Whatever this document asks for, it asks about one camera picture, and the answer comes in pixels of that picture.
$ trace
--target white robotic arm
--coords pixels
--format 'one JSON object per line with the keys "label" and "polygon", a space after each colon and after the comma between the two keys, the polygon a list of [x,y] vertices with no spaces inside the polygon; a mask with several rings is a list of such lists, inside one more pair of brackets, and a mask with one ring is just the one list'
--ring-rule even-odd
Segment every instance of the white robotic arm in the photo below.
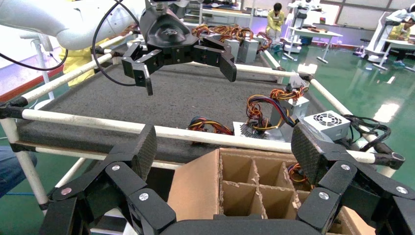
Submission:
{"label": "white robotic arm", "polygon": [[[124,0],[122,3],[140,21],[146,0]],[[69,50],[90,47],[92,37],[113,0],[0,0],[0,24],[56,37]],[[121,33],[133,24],[133,18],[120,5],[107,17],[96,41]]]}
{"label": "white robotic arm", "polygon": [[415,21],[415,3],[409,8],[397,10],[386,17],[388,21],[402,22],[407,17],[411,17]]}

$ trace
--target cardboard box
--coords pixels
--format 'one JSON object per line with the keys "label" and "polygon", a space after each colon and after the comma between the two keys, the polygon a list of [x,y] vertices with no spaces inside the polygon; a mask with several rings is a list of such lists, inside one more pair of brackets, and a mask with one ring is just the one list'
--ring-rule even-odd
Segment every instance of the cardboard box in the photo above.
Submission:
{"label": "cardboard box", "polygon": [[[309,194],[290,180],[287,166],[296,162],[292,154],[220,148],[176,170],[168,204],[178,221],[252,213],[295,219]],[[359,231],[363,221],[352,212],[343,208],[328,234],[368,235],[372,228]]]}

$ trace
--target white table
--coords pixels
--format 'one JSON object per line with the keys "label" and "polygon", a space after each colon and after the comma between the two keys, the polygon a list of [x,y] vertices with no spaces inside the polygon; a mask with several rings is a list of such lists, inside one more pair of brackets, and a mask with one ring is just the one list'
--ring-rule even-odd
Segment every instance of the white table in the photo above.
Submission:
{"label": "white table", "polygon": [[[338,33],[334,33],[334,32],[327,32],[327,33],[325,33],[325,32],[322,31],[322,32],[317,33],[317,32],[310,31],[310,30],[308,30],[306,28],[297,29],[297,28],[294,28],[294,27],[289,27],[289,29],[292,30],[292,32],[294,33],[294,35],[298,35],[298,36],[312,37],[312,38],[313,37],[316,37],[316,38],[328,38],[328,43],[327,43],[327,46],[325,48],[323,57],[322,58],[321,57],[317,57],[318,60],[320,60],[320,61],[322,61],[322,62],[324,62],[326,64],[328,64],[328,62],[324,58],[327,55],[327,50],[328,50],[328,47],[330,46],[331,39],[333,37],[343,37],[343,35],[338,34]],[[290,47],[290,50],[288,51],[288,54],[287,53],[284,53],[284,55],[286,57],[290,58],[291,60],[294,60],[294,58],[291,56],[291,48],[293,48],[293,44],[294,44],[294,40],[291,41],[291,47]]]}
{"label": "white table", "polygon": [[[385,40],[387,43],[389,44],[388,49],[385,52],[385,55],[383,56],[382,60],[380,61],[379,64],[375,64],[373,63],[374,66],[383,69],[383,70],[388,70],[387,68],[383,67],[383,63],[385,62],[391,48],[396,48],[396,49],[409,49],[409,50],[415,50],[415,45],[414,44],[410,44],[407,41],[399,41],[399,40],[390,40],[390,39],[383,39]],[[415,65],[413,68],[410,67],[405,67],[406,69],[415,72]]]}

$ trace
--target fan vent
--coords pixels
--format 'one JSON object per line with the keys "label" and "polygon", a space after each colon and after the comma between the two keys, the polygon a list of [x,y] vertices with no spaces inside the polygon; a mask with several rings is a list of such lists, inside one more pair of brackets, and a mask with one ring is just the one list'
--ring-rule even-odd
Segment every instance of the fan vent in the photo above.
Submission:
{"label": "fan vent", "polygon": [[318,121],[323,126],[336,126],[342,124],[342,120],[332,114],[322,113],[313,116],[314,120]]}

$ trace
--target table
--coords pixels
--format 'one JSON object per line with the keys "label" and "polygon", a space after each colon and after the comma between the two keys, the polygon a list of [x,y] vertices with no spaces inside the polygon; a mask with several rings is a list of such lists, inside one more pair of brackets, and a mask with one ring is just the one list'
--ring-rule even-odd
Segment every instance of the table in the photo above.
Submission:
{"label": "table", "polygon": [[255,0],[253,1],[253,7],[250,14],[242,13],[241,11],[234,11],[234,10],[211,10],[203,8],[203,3],[200,4],[199,9],[199,24],[202,24],[202,15],[205,14],[212,14],[216,16],[227,16],[227,17],[241,17],[241,18],[249,18],[249,28],[252,26],[252,18],[254,16],[254,6]]}
{"label": "table", "polygon": [[[328,38],[329,40],[328,40],[327,46],[325,48],[323,57],[322,58],[317,57],[318,60],[320,60],[320,61],[322,61],[326,64],[328,64],[328,61],[326,61],[324,58],[327,55],[327,50],[328,50],[328,47],[330,46],[331,39],[333,37],[343,37],[343,35],[338,34],[338,33],[334,33],[334,32],[327,32],[327,33],[320,32],[320,33],[317,33],[317,32],[310,31],[306,28],[297,29],[297,28],[294,28],[294,27],[289,27],[289,29],[293,31],[294,35],[298,35],[298,36]],[[291,48],[293,48],[293,44],[294,44],[294,40],[291,41]],[[288,54],[284,53],[284,55],[287,56],[288,58],[290,58],[291,60],[294,60],[294,58],[291,56],[291,48],[290,48],[290,51],[288,52]]]}
{"label": "table", "polygon": [[[382,70],[388,70],[387,68],[383,67],[383,64],[384,64],[385,60],[387,59],[387,56],[388,56],[391,48],[415,50],[415,45],[414,44],[410,44],[407,41],[390,40],[390,39],[383,39],[383,40],[385,40],[387,43],[390,43],[389,44],[389,47],[386,50],[385,56],[383,56],[383,58],[380,61],[380,63],[379,64],[373,63],[373,65],[375,67],[378,67],[378,68],[380,68]],[[414,65],[413,68],[410,68],[410,67],[405,67],[405,68],[408,69],[408,70],[410,70],[410,71],[412,71],[412,72],[415,72],[415,65]]]}

